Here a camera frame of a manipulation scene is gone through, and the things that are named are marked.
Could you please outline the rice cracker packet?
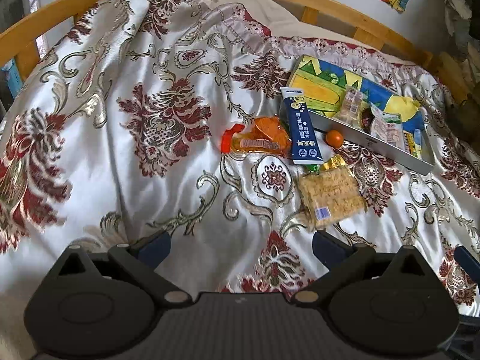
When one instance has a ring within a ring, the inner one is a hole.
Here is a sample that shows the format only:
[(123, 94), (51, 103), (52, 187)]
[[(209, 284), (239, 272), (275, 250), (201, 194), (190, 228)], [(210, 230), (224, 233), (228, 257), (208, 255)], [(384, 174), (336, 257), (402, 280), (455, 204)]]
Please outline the rice cracker packet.
[(335, 224), (367, 209), (358, 182), (346, 166), (302, 175), (298, 179), (298, 188), (315, 229)]

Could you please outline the gold snack packet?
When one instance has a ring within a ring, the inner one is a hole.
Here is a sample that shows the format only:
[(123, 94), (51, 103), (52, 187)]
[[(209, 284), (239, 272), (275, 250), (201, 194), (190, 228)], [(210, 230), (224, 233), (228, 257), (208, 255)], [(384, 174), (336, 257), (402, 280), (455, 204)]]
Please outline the gold snack packet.
[(347, 167), (347, 163), (342, 155), (335, 154), (320, 166), (320, 172), (328, 172), (334, 169)]

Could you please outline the blue white snack box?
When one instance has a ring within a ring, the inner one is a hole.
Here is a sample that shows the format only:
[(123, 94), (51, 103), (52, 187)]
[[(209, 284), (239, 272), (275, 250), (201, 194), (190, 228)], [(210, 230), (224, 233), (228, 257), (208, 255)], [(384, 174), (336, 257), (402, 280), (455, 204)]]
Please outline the blue white snack box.
[(291, 158), (295, 165), (321, 165), (320, 152), (315, 130), (310, 118), (304, 92), (300, 88), (281, 87), (282, 110), (286, 114)]

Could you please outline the white red snack packet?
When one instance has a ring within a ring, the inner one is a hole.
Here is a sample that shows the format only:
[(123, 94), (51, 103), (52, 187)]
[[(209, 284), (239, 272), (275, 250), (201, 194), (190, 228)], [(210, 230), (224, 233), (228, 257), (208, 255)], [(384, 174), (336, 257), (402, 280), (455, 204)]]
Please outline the white red snack packet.
[(395, 148), (405, 151), (404, 130), (400, 114), (389, 114), (371, 104), (373, 121), (370, 125), (370, 135)]

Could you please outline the orange chips packet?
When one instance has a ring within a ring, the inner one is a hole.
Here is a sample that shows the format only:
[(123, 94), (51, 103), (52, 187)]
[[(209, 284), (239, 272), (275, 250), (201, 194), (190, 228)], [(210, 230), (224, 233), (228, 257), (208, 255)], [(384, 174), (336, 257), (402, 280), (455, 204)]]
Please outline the orange chips packet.
[(290, 148), (290, 135), (277, 115), (256, 117), (248, 126), (234, 124), (224, 131), (220, 141), (222, 154), (236, 151), (285, 156)]

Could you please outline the green sausage stick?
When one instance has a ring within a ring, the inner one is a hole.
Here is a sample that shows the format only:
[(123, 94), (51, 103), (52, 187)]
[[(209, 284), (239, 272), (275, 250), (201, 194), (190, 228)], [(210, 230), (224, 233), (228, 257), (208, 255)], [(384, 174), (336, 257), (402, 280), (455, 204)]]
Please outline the green sausage stick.
[(311, 173), (318, 173), (320, 171), (320, 165), (319, 164), (308, 164), (305, 167)]

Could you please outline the brown jelly stick snack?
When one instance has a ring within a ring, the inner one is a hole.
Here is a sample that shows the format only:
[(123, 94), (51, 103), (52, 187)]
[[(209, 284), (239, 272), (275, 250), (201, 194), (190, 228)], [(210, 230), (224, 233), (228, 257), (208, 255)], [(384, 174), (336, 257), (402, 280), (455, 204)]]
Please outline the brown jelly stick snack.
[(373, 120), (374, 120), (374, 115), (372, 113), (371, 107), (369, 106), (363, 109), (361, 113), (360, 126), (362, 127), (362, 131), (364, 133), (371, 132), (371, 124)]

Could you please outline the small orange tangerine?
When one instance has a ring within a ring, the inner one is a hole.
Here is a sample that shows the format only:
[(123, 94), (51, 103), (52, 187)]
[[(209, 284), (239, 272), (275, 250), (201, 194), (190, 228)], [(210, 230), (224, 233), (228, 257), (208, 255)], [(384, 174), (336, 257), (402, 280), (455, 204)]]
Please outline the small orange tangerine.
[(343, 145), (344, 137), (343, 134), (337, 130), (330, 130), (325, 135), (325, 142), (327, 145), (338, 149)]

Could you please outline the small yellow snack packets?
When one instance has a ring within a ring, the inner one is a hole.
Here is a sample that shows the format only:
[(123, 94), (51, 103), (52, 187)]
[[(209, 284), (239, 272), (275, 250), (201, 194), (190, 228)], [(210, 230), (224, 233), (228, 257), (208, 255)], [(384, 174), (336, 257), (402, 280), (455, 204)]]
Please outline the small yellow snack packets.
[(421, 131), (416, 129), (414, 133), (403, 131), (405, 151), (417, 159), (422, 159), (422, 136)]

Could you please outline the floral satin bedspread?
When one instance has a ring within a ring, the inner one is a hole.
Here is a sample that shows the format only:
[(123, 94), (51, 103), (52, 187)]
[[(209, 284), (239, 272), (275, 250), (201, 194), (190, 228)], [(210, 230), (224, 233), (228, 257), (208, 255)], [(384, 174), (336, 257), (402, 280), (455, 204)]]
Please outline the floral satin bedspread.
[(322, 38), (269, 33), (241, 3), (101, 0), (53, 46), (1, 123), (1, 294), (26, 299), (68, 245), (104, 251), (160, 230), (160, 275), (189, 293), (292, 295), (326, 272), (289, 158), (221, 152), (237, 123), (278, 112), (312, 55), (411, 97), (433, 169), (346, 143), (366, 207), (329, 226), (379, 252), (420, 250), (462, 314), (479, 287), (453, 257), (479, 251), (479, 157), (446, 123), (421, 67)]

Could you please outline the clear bread packet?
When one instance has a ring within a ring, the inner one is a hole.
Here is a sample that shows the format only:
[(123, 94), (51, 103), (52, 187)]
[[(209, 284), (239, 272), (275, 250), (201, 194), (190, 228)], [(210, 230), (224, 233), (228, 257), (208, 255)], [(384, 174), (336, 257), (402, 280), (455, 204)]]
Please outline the clear bread packet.
[(358, 89), (347, 86), (342, 105), (333, 119), (360, 130), (360, 106), (363, 100), (364, 95)]

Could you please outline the colourful grey tray box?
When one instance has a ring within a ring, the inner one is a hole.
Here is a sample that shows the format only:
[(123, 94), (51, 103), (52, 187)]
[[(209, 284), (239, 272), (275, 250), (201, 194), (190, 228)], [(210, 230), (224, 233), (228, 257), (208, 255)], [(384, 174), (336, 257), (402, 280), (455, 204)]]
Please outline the colourful grey tray box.
[(339, 132), (347, 141), (422, 175), (433, 170), (420, 105), (366, 75), (302, 55), (284, 94), (295, 94), (312, 127)]

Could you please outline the hanging dark clothes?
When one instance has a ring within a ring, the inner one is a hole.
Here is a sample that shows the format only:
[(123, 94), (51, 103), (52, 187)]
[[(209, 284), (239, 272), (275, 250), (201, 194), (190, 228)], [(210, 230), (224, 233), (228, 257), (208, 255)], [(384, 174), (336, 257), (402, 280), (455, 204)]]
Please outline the hanging dark clothes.
[(444, 0), (448, 52), (458, 62), (479, 69), (479, 0)]

